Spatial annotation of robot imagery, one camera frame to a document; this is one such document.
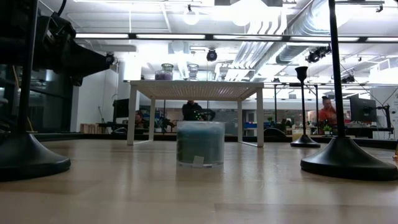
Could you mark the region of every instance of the spotlight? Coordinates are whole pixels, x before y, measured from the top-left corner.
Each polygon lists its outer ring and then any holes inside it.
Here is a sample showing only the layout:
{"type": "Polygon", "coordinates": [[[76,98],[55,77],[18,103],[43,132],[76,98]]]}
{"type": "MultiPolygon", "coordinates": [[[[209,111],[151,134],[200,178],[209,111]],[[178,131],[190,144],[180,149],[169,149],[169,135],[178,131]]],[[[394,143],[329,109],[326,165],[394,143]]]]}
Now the spotlight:
{"type": "Polygon", "coordinates": [[[114,56],[114,52],[107,52],[105,57],[105,62],[109,65],[114,65],[118,62],[118,59],[114,56]]]}
{"type": "Polygon", "coordinates": [[[327,47],[317,47],[315,50],[311,50],[310,54],[305,57],[305,60],[309,63],[318,62],[321,58],[325,57],[326,54],[331,52],[330,45],[327,47]]]}
{"type": "Polygon", "coordinates": [[[376,12],[381,12],[383,11],[383,5],[380,5],[378,9],[376,9],[376,12]]]}
{"type": "Polygon", "coordinates": [[[355,82],[355,78],[354,78],[353,75],[348,75],[347,77],[342,78],[341,82],[344,83],[344,84],[345,83],[353,83],[353,82],[355,82]]]}
{"type": "Polygon", "coordinates": [[[209,52],[207,53],[206,59],[208,62],[214,62],[217,60],[217,53],[216,49],[209,49],[209,52]]]}

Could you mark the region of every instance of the white wall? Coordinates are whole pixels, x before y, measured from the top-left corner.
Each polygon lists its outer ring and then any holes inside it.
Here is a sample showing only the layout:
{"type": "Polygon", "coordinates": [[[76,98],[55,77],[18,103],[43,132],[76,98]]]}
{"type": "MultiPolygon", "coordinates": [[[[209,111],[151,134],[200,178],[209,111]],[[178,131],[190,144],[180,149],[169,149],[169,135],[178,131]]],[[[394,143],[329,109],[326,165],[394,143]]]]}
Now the white wall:
{"type": "Polygon", "coordinates": [[[74,87],[70,131],[79,131],[82,123],[100,123],[101,113],[105,122],[112,121],[117,84],[118,74],[106,70],[89,75],[81,87],[74,87]]]}

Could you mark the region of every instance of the small white table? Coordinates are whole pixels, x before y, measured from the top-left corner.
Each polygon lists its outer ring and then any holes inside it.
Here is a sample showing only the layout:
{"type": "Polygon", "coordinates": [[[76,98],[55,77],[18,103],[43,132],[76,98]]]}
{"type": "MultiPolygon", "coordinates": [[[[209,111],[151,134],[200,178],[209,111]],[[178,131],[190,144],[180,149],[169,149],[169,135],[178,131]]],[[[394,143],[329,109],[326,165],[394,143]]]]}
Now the small white table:
{"type": "Polygon", "coordinates": [[[264,126],[257,125],[257,144],[243,142],[242,101],[257,93],[257,123],[264,123],[262,89],[264,83],[253,82],[207,82],[207,81],[130,81],[129,121],[135,121],[137,91],[150,98],[149,140],[134,142],[134,122],[129,122],[127,145],[154,140],[156,100],[208,100],[238,102],[238,142],[251,146],[264,146],[264,126]]]}

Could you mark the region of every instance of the track light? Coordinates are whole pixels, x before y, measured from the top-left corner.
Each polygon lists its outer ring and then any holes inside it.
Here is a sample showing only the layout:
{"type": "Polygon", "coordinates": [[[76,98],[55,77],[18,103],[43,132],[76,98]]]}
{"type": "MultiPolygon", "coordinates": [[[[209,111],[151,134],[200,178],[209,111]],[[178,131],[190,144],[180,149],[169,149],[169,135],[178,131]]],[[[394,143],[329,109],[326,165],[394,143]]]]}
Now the track light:
{"type": "Polygon", "coordinates": [[[206,59],[208,62],[214,62],[217,60],[217,53],[215,49],[210,49],[207,53],[206,59]]]}
{"type": "Polygon", "coordinates": [[[309,63],[318,62],[321,58],[325,57],[326,54],[331,52],[330,46],[327,47],[317,47],[315,50],[311,50],[310,54],[305,57],[305,60],[309,63]]]}
{"type": "Polygon", "coordinates": [[[344,83],[344,84],[346,84],[346,83],[353,83],[353,82],[355,82],[355,78],[354,78],[353,75],[348,75],[347,77],[342,78],[342,79],[341,79],[341,82],[344,83]]]}
{"type": "Polygon", "coordinates": [[[383,5],[380,5],[378,9],[376,9],[376,12],[381,12],[383,11],[383,5]]]}

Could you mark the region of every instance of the black fan stand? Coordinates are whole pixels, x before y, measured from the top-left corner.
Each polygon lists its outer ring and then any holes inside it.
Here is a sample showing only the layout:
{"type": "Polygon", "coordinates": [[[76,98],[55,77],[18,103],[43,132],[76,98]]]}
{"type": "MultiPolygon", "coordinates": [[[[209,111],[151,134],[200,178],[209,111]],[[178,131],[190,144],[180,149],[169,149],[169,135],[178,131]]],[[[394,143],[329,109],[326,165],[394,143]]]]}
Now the black fan stand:
{"type": "Polygon", "coordinates": [[[307,172],[330,177],[396,180],[398,170],[395,165],[376,159],[345,136],[335,0],[329,0],[329,9],[338,136],[333,138],[324,150],[302,159],[301,168],[307,172]]]}
{"type": "Polygon", "coordinates": [[[305,103],[304,103],[304,80],[307,78],[307,66],[297,67],[295,70],[297,72],[297,78],[300,80],[301,84],[301,104],[303,110],[303,135],[296,141],[290,143],[292,147],[321,147],[319,143],[312,140],[310,136],[307,136],[305,132],[305,103]]]}
{"type": "Polygon", "coordinates": [[[49,151],[33,135],[26,132],[37,22],[37,2],[38,0],[31,1],[32,5],[30,6],[26,35],[27,58],[22,74],[17,131],[0,145],[0,181],[44,177],[64,172],[70,167],[69,158],[49,151]]]}

